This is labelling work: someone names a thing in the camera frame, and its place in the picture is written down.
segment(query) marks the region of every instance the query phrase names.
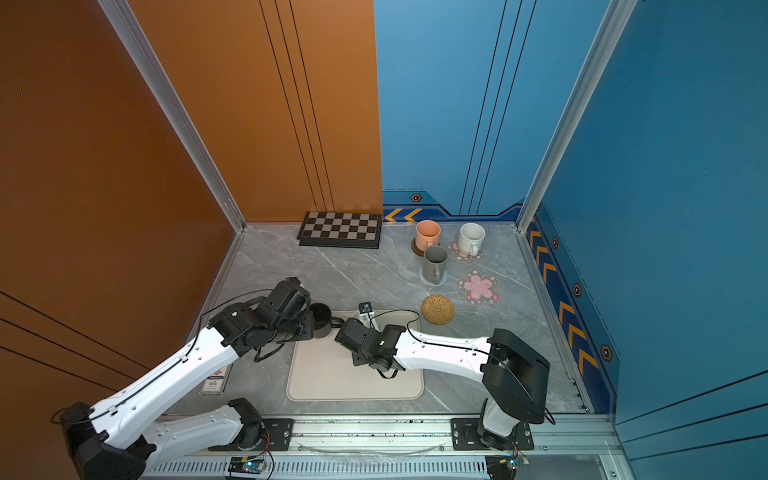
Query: orange mug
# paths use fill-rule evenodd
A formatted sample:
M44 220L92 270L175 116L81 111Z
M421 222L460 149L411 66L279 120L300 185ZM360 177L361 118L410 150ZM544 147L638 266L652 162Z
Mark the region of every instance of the orange mug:
M440 244L440 226L432 220L422 220L416 226L416 246L425 252L432 245Z

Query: orange wall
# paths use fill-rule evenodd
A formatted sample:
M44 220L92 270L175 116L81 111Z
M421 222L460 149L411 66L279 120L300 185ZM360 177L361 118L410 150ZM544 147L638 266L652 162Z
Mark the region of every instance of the orange wall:
M381 213L373 0L129 3L247 221Z
M233 230L97 2L0 12L2 477L66 480L51 414L183 344Z

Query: chessboard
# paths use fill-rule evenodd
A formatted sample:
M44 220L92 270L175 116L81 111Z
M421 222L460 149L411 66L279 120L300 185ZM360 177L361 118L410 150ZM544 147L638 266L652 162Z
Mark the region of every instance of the chessboard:
M307 212L299 230L305 247L379 248L382 216Z

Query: gray marble tabletop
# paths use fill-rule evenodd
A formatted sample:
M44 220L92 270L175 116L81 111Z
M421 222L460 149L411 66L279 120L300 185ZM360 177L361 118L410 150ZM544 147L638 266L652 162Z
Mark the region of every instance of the gray marble tabletop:
M440 244L447 246L458 235L460 223L442 225ZM420 320L422 331L443 336L489 336L494 328L505 328L522 338L551 364L547 407L552 412L583 412L573 379L563 367L552 332L534 291L525 259L509 223L484 223L482 250L485 258L457 261L449 256L447 280L429 286L419 279L422 258L411 251L415 224L384 225L379 249L300 247L298 226L251 226L237 252L218 302L249 290L271 288L288 276L297 276L312 295L332 310L356 310L370 301L375 310L398 308L421 311L424 299L439 294L455 306L454 318L445 325ZM493 276L496 303L470 305L457 283L469 272ZM207 412L231 399L245 397L263 414L303 413L477 413L488 392L475 382L441 372L424 372L424 393L416 400L349 402L293 402L286 397L286 384L293 356L287 344L270 359L253 363L253 353L232 367L224 394L207 396L200 387L183 397L168 413L193 415Z

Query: robotic arm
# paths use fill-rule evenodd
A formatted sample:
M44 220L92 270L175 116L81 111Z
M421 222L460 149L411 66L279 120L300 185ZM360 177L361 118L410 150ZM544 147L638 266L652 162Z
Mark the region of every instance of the robotic arm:
M353 353L354 365L382 375L433 369L482 383L492 398L483 406L478 433L491 448L513 448L511 433L519 421L544 421L549 363L514 334L496 329L491 338L456 339L392 325L380 332L370 305L361 305L366 311L361 308L360 317L369 325L348 319L336 336ZM83 480L136 480L155 465L211 446L257 445L264 424L245 399L173 422L157 418L251 349L312 339L314 329L310 294L297 278L278 283L266 298L226 306L193 341L136 382L93 406L79 402L63 411L61 425L78 474Z

